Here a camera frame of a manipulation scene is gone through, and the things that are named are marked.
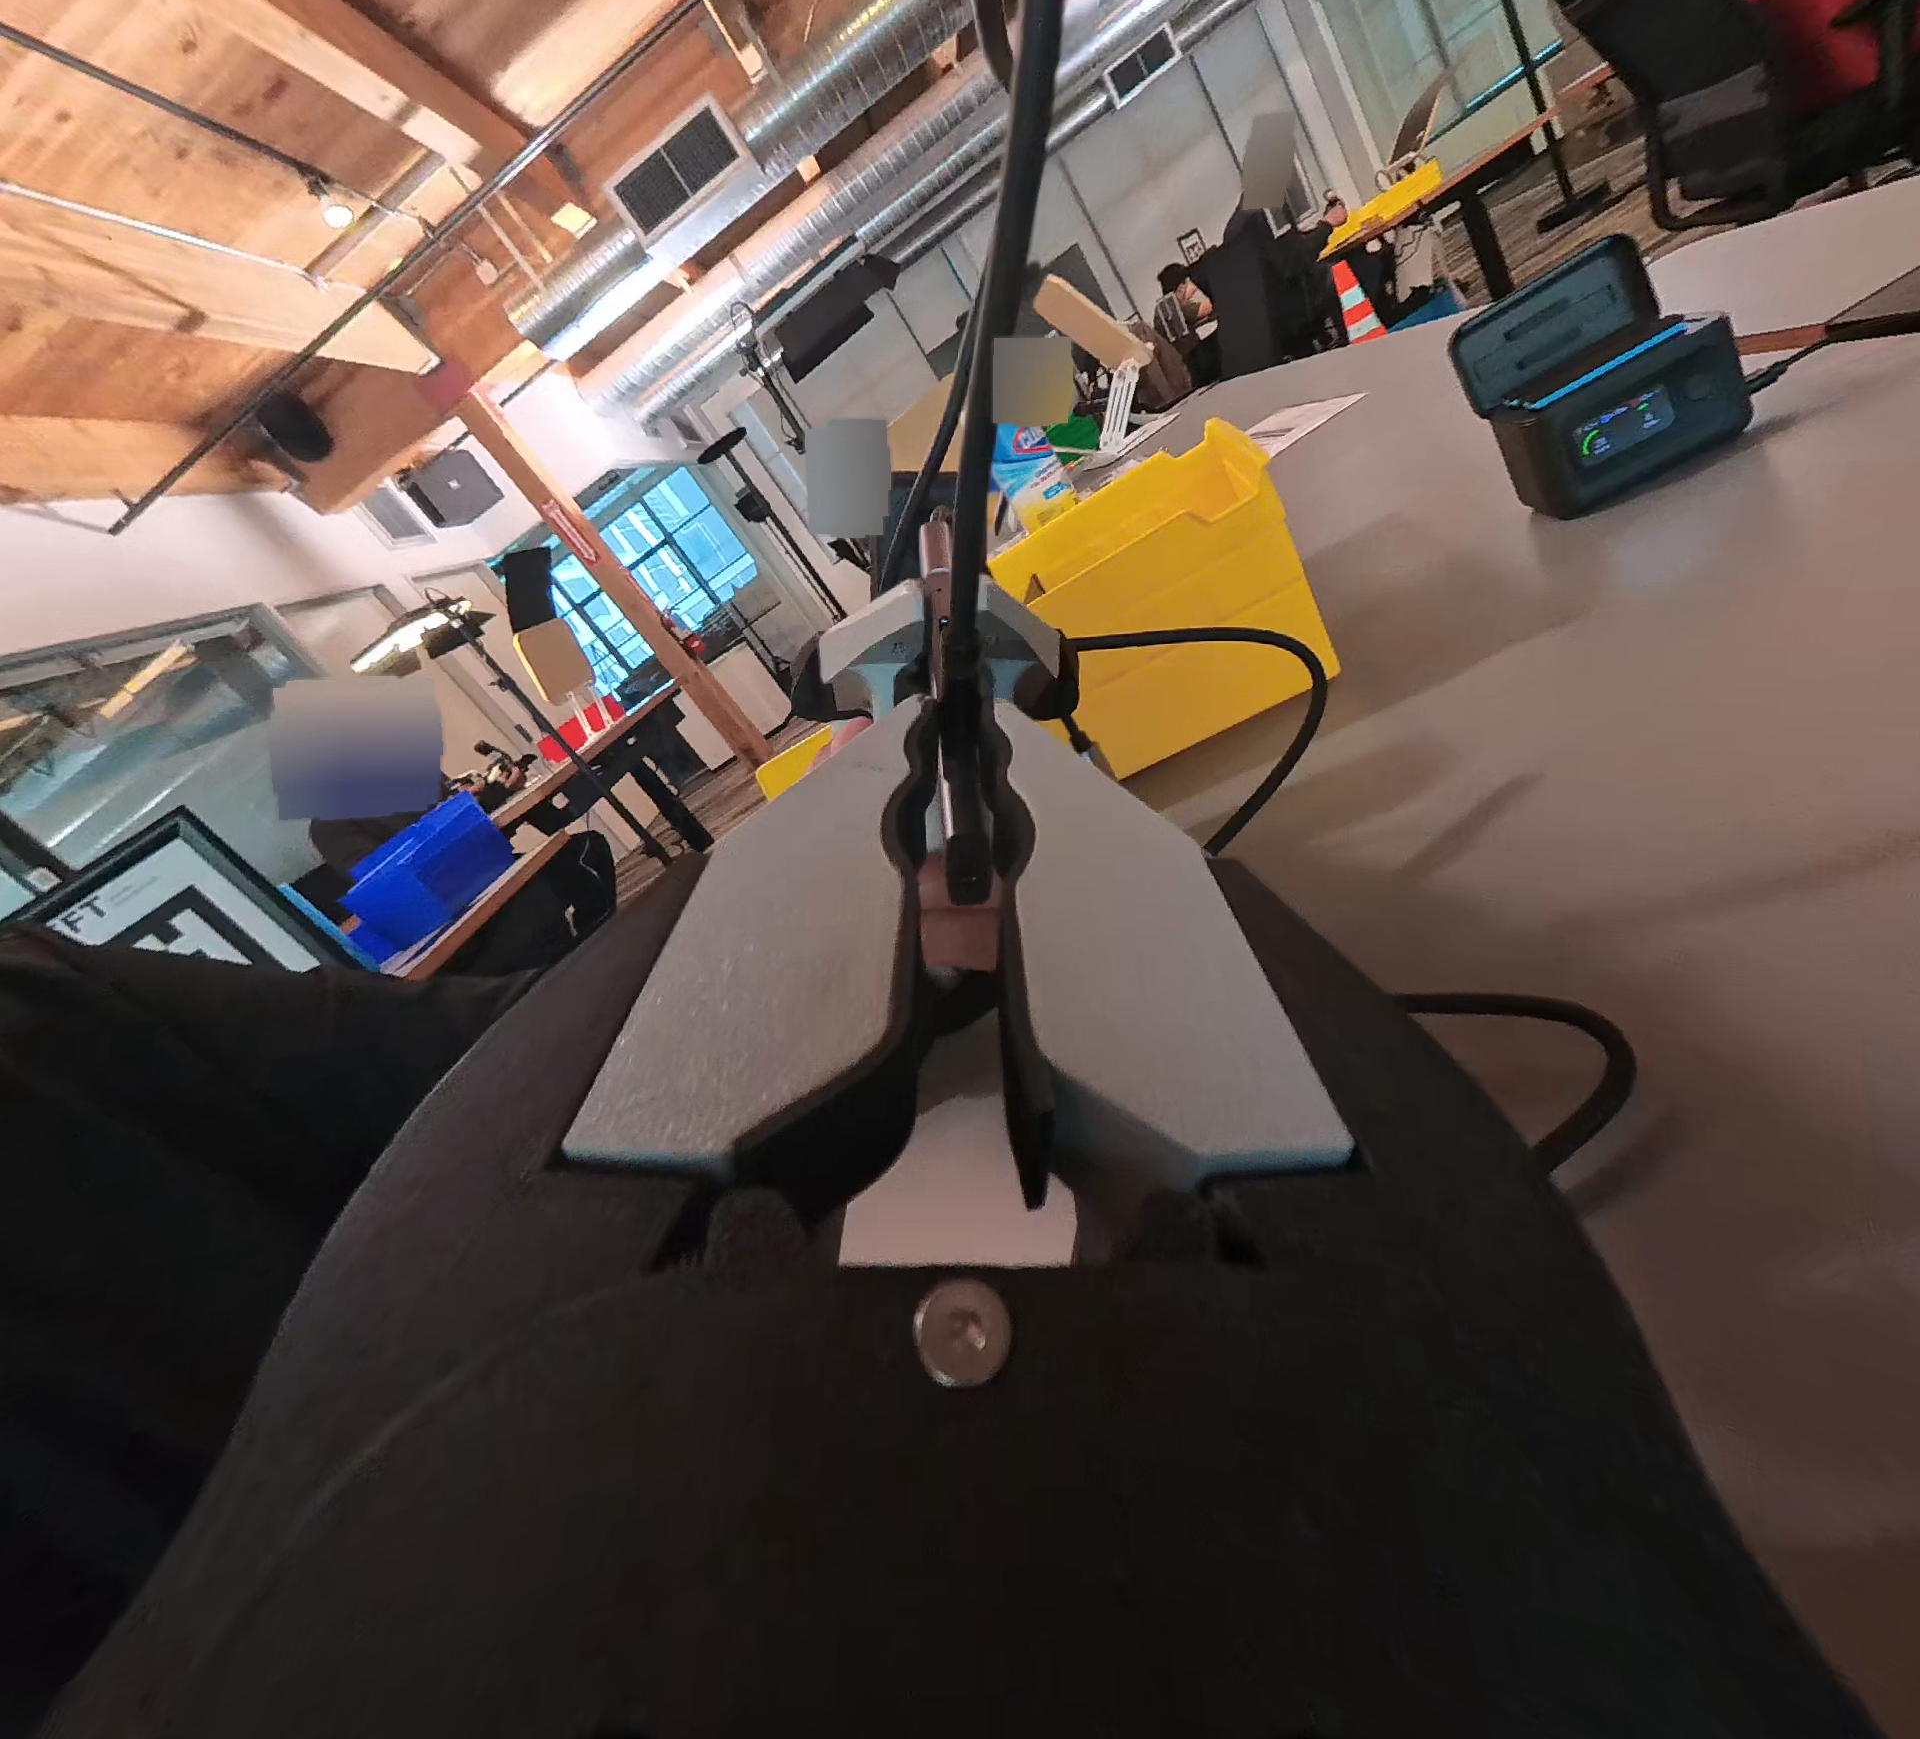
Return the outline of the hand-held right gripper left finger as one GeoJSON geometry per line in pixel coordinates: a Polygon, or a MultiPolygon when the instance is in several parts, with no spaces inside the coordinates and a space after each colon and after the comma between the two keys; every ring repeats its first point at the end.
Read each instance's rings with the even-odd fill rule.
{"type": "Polygon", "coordinates": [[[832,753],[711,852],[565,1160],[708,1186],[871,1186],[917,1116],[924,704],[832,753]]]}

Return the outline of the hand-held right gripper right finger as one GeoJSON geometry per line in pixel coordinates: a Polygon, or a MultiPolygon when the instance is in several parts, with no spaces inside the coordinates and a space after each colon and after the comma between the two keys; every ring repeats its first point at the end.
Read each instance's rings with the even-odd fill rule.
{"type": "Polygon", "coordinates": [[[1344,1167],[1349,1124],[1210,863],[993,704],[1002,1111],[1026,1204],[1135,1209],[1225,1175],[1344,1167]]]}

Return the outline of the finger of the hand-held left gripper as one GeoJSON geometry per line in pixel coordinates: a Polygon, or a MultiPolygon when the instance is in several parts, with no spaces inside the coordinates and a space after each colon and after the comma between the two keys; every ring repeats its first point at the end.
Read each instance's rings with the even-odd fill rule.
{"type": "Polygon", "coordinates": [[[970,639],[979,707],[1019,715],[1074,710],[1074,649],[989,574],[977,580],[970,639]]]}
{"type": "Polygon", "coordinates": [[[892,586],[817,638],[817,715],[888,715],[924,685],[928,609],[921,586],[892,586]]]}

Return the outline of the yellow plastic bin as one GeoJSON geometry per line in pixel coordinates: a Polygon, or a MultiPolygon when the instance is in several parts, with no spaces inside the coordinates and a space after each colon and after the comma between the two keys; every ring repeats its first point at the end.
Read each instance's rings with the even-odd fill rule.
{"type": "MultiPolygon", "coordinates": [[[[993,581],[1065,638],[1248,626],[1305,642],[1339,671],[1267,456],[1210,414],[1184,452],[1145,456],[1114,480],[998,550],[993,581]]],[[[1270,645],[1099,651],[1074,721],[1126,782],[1225,728],[1308,695],[1305,665],[1270,645]]]]}

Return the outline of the blue storage bins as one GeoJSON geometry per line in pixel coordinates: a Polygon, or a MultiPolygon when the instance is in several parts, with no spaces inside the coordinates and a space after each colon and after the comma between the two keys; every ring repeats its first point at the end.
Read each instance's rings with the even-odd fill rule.
{"type": "Polygon", "coordinates": [[[482,801],[451,790],[349,865],[349,936],[385,962],[444,930],[513,865],[515,851],[482,801]]]}

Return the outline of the black and white marker board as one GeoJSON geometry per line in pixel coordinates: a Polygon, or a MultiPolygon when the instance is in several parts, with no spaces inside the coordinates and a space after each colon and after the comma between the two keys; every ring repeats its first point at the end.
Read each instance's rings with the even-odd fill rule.
{"type": "Polygon", "coordinates": [[[239,966],[373,966],[317,906],[270,883],[190,806],[118,839],[71,878],[3,917],[7,933],[29,929],[239,966]]]}

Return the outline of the blue and black device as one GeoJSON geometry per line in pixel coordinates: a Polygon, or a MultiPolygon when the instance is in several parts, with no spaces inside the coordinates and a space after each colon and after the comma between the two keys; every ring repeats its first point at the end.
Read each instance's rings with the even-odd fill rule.
{"type": "Polygon", "coordinates": [[[1568,521],[1643,489],[1753,420],[1723,310],[1665,310],[1623,232],[1463,318],[1446,358],[1518,505],[1568,521]]]}

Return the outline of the black office chair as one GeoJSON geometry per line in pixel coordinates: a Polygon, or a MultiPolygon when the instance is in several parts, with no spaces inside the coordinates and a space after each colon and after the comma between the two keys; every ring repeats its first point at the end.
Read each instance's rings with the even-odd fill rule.
{"type": "Polygon", "coordinates": [[[1865,166],[1917,160],[1917,0],[1553,0],[1630,95],[1669,232],[1782,215],[1865,166]]]}

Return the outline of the silver ventilation duct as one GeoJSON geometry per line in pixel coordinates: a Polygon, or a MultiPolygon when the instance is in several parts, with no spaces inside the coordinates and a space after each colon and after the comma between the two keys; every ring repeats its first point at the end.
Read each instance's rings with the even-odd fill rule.
{"type": "MultiPolygon", "coordinates": [[[[1172,29],[1201,0],[1065,0],[1055,110],[1094,93],[1114,61],[1172,29]]],[[[967,0],[864,0],[806,44],[774,81],[734,111],[698,101],[669,137],[722,140],[730,165],[706,191],[686,192],[647,238],[634,218],[574,248],[510,309],[518,338],[554,364],[585,351],[665,281],[689,248],[714,244],[757,198],[851,130],[885,93],[949,45],[967,23],[967,0]]],[[[725,361],[770,293],[787,289],[843,241],[879,248],[917,225],[998,160],[1005,95],[977,55],[943,78],[866,140],[826,166],[754,232],[640,323],[585,378],[591,397],[643,420],[678,410],[725,361]]]]}

